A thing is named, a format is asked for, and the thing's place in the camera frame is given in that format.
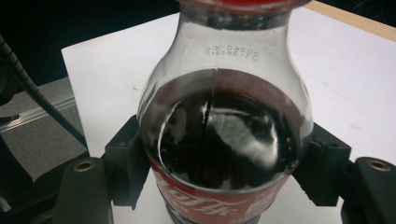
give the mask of coca-cola bottle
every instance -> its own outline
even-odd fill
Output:
[[[179,2],[137,114],[151,168],[176,223],[257,223],[313,129],[286,41],[306,0]]]

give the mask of white sheet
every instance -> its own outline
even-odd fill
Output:
[[[150,72],[169,49],[177,14],[63,49],[92,156],[136,113]],[[396,164],[396,44],[301,7],[290,19],[290,54],[309,90],[314,121],[369,156]],[[294,179],[260,223],[342,223],[317,208]],[[152,174],[135,211],[114,207],[116,224],[172,223]]]

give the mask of dark soda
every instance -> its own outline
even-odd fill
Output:
[[[140,134],[153,168],[202,192],[234,195],[273,186],[295,168],[309,138],[300,134],[309,120],[289,96],[240,71],[178,77],[153,90],[143,109]]]

